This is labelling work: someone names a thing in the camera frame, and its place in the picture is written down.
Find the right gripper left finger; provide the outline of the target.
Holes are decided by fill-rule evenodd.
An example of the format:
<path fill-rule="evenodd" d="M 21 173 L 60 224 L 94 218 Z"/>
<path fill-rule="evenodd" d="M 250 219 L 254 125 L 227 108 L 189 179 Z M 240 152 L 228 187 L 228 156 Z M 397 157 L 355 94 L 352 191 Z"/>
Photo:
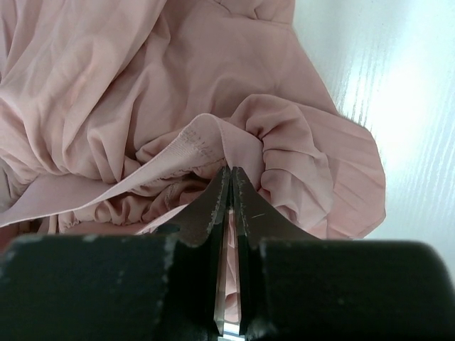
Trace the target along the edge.
<path fill-rule="evenodd" d="M 216 340 L 230 169 L 152 233 L 16 238 L 1 258 L 2 340 Z"/>

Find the dusty pink pleated skirt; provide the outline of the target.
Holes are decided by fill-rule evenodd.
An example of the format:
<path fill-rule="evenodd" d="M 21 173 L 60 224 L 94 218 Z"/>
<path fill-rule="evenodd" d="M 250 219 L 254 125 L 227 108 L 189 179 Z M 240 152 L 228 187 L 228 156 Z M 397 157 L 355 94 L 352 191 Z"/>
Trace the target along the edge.
<path fill-rule="evenodd" d="M 321 239 L 385 218 L 371 133 L 342 117 L 293 1 L 2 1 L 1 244 L 143 234 L 223 166 Z"/>

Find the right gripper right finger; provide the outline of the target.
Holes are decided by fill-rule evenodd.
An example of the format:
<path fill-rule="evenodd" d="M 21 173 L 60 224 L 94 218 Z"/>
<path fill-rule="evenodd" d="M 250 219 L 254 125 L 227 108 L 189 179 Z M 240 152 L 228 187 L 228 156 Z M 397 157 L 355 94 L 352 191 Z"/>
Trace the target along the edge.
<path fill-rule="evenodd" d="M 454 286 L 421 242 L 322 240 L 231 171 L 247 340 L 453 340 Z"/>

